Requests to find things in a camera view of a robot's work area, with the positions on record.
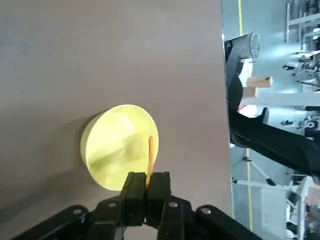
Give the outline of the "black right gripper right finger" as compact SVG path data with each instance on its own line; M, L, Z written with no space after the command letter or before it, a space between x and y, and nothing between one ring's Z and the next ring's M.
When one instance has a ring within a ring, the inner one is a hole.
M146 203L146 224L157 229L158 240L260 239L217 207L205 204L193 210L189 201L172 195L169 172L151 175Z

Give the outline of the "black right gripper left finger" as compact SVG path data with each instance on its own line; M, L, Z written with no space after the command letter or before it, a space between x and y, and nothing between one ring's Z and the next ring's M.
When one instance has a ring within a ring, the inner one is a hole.
M118 196L89 211L72 205L15 236L16 240L122 240L129 226L144 222L146 174L130 172Z

